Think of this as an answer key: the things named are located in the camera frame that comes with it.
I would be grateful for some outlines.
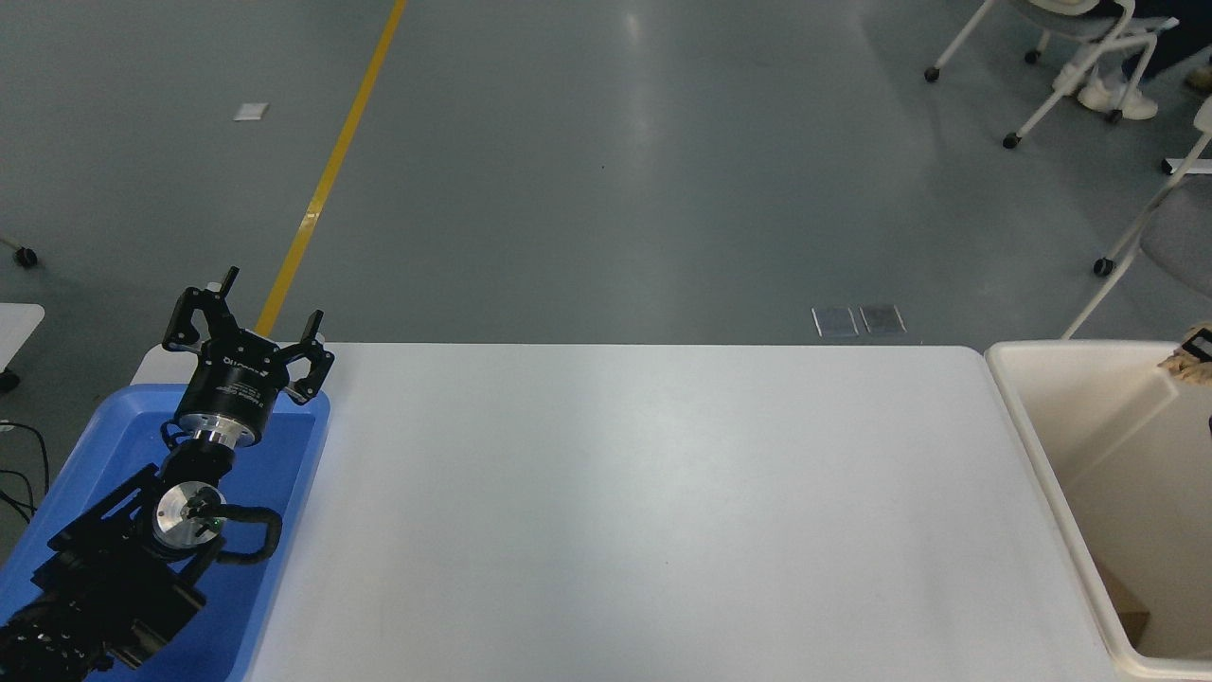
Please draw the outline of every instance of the cable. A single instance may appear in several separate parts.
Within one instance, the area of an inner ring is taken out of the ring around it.
[[[11,474],[13,476],[19,476],[21,480],[25,482],[25,497],[29,498],[29,504],[25,506],[29,508],[30,514],[36,512],[38,508],[34,506],[34,487],[29,485],[29,478],[24,474],[11,469],[0,469],[0,474]]]
[[[0,429],[5,426],[11,426],[13,429],[23,429],[29,431],[38,439],[38,447],[42,451],[42,495],[51,492],[51,460],[46,457],[46,440],[42,439],[42,434],[29,426],[27,424],[17,424],[16,422],[0,422]]]
[[[177,446],[181,445],[181,440],[184,439],[185,436],[189,436],[189,432],[188,431],[178,431],[176,434],[168,434],[168,425],[176,426],[172,423],[172,420],[167,420],[164,424],[161,424],[160,425],[160,440],[164,441],[164,445],[167,446],[170,451],[175,451],[175,449],[177,449]]]
[[[25,523],[29,523],[29,515],[27,515],[21,509],[22,508],[22,503],[18,503],[17,500],[13,500],[12,498],[10,498],[8,495],[6,495],[4,493],[0,493],[0,502],[7,503],[8,506],[12,508],[12,511],[17,512],[21,516],[21,518],[25,521]]]

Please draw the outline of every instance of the white sneaker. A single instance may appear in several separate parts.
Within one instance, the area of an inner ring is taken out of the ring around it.
[[[1108,90],[1103,85],[1103,81],[1096,78],[1086,87],[1081,88],[1081,92],[1077,93],[1077,101],[1081,102],[1082,107],[1092,111],[1105,114],[1111,110],[1111,107],[1120,98],[1125,87],[1127,87],[1127,84],[1116,87],[1114,91]],[[1133,121],[1143,121],[1155,115],[1157,115],[1157,103],[1142,94],[1139,90],[1133,90],[1124,99],[1124,118]]]
[[[1077,73],[1076,64],[1065,64],[1060,67],[1060,73],[1057,74],[1054,79],[1052,79],[1052,90],[1060,90],[1060,86],[1064,85],[1067,80],[1073,78],[1075,73]],[[1074,94],[1077,93],[1077,88],[1081,87],[1082,85],[1084,82],[1081,81],[1081,79],[1079,79],[1077,82],[1075,82],[1073,87],[1070,87],[1069,91],[1064,93],[1064,96],[1073,97]]]

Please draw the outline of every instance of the small white paper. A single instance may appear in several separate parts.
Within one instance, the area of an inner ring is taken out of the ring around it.
[[[236,110],[234,121],[259,121],[265,115],[269,102],[245,102]]]

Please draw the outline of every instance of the person's leg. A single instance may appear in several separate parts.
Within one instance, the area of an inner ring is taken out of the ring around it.
[[[1110,11],[1107,5],[1108,1],[1103,0],[1096,11],[1105,15]],[[1177,27],[1159,34],[1157,46],[1142,74],[1142,84],[1212,44],[1212,1],[1139,0],[1134,16],[1173,17],[1179,21]],[[1139,63],[1140,53],[1137,53],[1125,59],[1119,69],[1102,80],[1091,79],[1091,82],[1077,93],[1077,101],[1096,111],[1109,110],[1127,90],[1128,80]],[[1132,90],[1124,98],[1122,113],[1126,119],[1151,119],[1157,113],[1157,103],[1139,90]]]
[[[1212,44],[1212,2],[1206,0],[1142,0],[1137,4],[1137,16],[1178,19],[1177,27],[1157,36],[1157,48],[1142,76],[1144,81]],[[1139,62],[1140,55],[1124,61],[1125,80],[1132,76]]]

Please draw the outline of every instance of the caster wheel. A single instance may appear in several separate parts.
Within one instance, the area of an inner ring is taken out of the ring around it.
[[[22,246],[13,252],[12,259],[23,268],[32,268],[38,264],[38,253],[33,248]]]
[[[0,394],[7,394],[8,391],[12,391],[13,389],[17,388],[18,384],[21,384],[19,377],[13,374],[12,372],[8,372],[7,369],[0,372]]]

